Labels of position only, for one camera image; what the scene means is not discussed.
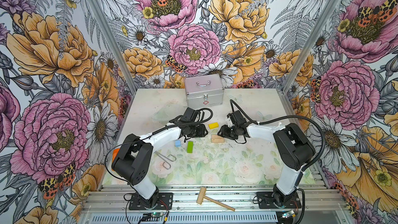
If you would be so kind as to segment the yellow wood block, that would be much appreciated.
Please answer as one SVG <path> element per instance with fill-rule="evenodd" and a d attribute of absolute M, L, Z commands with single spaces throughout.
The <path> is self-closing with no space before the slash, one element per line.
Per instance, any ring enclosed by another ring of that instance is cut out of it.
<path fill-rule="evenodd" d="M 216 129 L 219 127 L 219 123 L 214 122 L 214 123 L 210 123 L 208 124 L 208 127 L 212 130 L 212 129 Z"/>

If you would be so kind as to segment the natural wood block 51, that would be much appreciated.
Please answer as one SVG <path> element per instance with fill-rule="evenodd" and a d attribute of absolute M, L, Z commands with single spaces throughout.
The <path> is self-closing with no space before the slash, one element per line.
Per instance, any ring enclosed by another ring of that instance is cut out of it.
<path fill-rule="evenodd" d="M 213 141 L 213 140 L 223 140 L 223 141 L 224 141 L 224 138 L 221 137 L 221 136 L 218 136 L 218 135 L 213 134 L 213 135 L 211 136 L 211 140 L 212 140 L 212 141 Z"/>

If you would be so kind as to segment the natural wood block 31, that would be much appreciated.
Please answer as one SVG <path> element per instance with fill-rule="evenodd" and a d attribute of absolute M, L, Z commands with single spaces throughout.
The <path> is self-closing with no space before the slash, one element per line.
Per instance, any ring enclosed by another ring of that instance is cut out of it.
<path fill-rule="evenodd" d="M 224 139 L 212 139 L 211 142 L 213 144 L 221 144 L 221 143 L 224 143 L 225 141 L 224 141 Z"/>

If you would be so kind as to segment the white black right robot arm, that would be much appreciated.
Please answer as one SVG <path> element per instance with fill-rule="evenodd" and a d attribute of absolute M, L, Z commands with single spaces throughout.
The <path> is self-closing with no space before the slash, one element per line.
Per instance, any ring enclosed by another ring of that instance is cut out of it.
<path fill-rule="evenodd" d="M 303 119 L 312 122 L 311 119 L 289 115 L 275 118 L 269 121 L 259 122 L 246 120 L 241 111 L 235 111 L 227 115 L 227 124 L 223 125 L 218 136 L 237 141 L 239 137 L 273 141 L 278 149 L 283 162 L 282 173 L 278 182 L 274 185 L 271 199 L 278 208 L 283 208 L 294 198 L 298 185 L 316 151 L 302 129 L 296 123 L 283 125 L 271 125 L 285 119 Z"/>

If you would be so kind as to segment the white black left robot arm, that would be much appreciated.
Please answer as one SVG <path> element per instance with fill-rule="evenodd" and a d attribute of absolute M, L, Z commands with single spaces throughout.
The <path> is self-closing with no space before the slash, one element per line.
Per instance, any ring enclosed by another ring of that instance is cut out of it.
<path fill-rule="evenodd" d="M 183 115 L 170 120 L 164 127 L 149 134 L 128 135 L 112 162 L 112 170 L 122 177 L 138 194 L 138 202 L 154 208 L 159 202 L 159 190 L 147 176 L 152 154 L 169 142 L 180 138 L 203 138 L 208 134 L 205 122 L 211 120 L 209 108 L 186 108 Z"/>

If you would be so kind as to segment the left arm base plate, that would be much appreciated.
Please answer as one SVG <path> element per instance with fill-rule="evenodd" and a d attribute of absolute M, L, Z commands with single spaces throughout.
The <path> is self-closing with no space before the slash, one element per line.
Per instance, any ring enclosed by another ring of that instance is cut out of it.
<path fill-rule="evenodd" d="M 128 209 L 131 211 L 144 210 L 171 210 L 173 205 L 173 193 L 157 193 L 149 200 L 134 193 L 129 199 Z"/>

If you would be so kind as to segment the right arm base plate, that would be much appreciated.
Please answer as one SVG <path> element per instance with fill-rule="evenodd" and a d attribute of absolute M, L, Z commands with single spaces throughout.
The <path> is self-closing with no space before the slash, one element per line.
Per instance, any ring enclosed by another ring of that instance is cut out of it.
<path fill-rule="evenodd" d="M 302 207 L 301 199 L 296 192 L 292 195 L 292 197 L 288 198 L 288 200 L 285 201 L 282 206 L 276 205 L 272 194 L 273 193 L 270 191 L 260 191 L 256 193 L 254 200 L 257 200 L 257 204 L 260 209 L 299 209 Z"/>

